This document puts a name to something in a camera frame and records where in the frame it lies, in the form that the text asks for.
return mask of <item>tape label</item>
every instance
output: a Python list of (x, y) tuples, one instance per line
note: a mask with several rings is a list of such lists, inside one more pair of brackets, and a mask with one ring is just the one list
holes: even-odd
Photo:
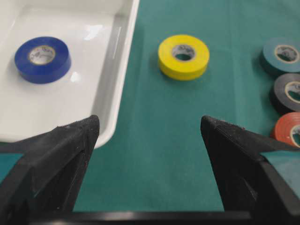
[(300, 82), (292, 81), (285, 86), (286, 96), (295, 103), (300, 104)]
[(195, 56), (195, 50), (190, 45), (176, 45), (172, 49), (172, 56), (180, 61), (191, 61)]
[(300, 125), (296, 125), (291, 129), (291, 140), (292, 142), (300, 147)]
[(55, 58), (55, 50), (48, 45), (40, 45), (29, 52), (29, 61), (36, 65), (45, 65)]
[(295, 63), (299, 60), (299, 52), (290, 45), (278, 45), (275, 49), (275, 55), (284, 63)]

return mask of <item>electrical tape roll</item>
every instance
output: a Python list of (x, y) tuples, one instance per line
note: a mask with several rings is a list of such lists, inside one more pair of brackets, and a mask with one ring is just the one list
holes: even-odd
[(270, 100), (281, 114), (300, 112), (300, 74), (278, 77), (270, 92)]
[(280, 142), (300, 147), (300, 112), (290, 112), (276, 123), (271, 137)]
[(260, 56), (262, 68), (270, 75), (300, 72), (300, 42), (285, 37), (268, 41)]
[(25, 42), (15, 53), (21, 76), (32, 83), (60, 79), (71, 67), (67, 45), (54, 37), (37, 37)]
[(201, 40), (189, 35), (175, 35), (165, 39), (158, 48), (161, 71), (181, 81), (200, 77), (206, 70), (210, 52)]

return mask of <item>teal electrical tape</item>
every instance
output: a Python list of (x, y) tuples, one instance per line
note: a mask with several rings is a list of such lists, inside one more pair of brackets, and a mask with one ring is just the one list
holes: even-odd
[(260, 56), (262, 68), (270, 75), (300, 72), (300, 42), (285, 37), (268, 41)]

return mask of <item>blue electrical tape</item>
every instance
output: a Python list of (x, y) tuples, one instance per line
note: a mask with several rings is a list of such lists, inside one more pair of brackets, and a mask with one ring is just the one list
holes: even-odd
[(261, 65), (271, 75), (300, 72), (300, 42), (285, 37), (268, 41), (262, 50)]
[(37, 37), (25, 42), (15, 54), (21, 76), (32, 83), (60, 79), (71, 67), (67, 45), (54, 37)]

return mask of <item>black electrical tape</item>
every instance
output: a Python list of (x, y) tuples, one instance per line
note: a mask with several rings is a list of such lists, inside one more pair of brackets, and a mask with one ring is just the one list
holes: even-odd
[(300, 112), (300, 74), (283, 74), (277, 78), (270, 100), (281, 114)]

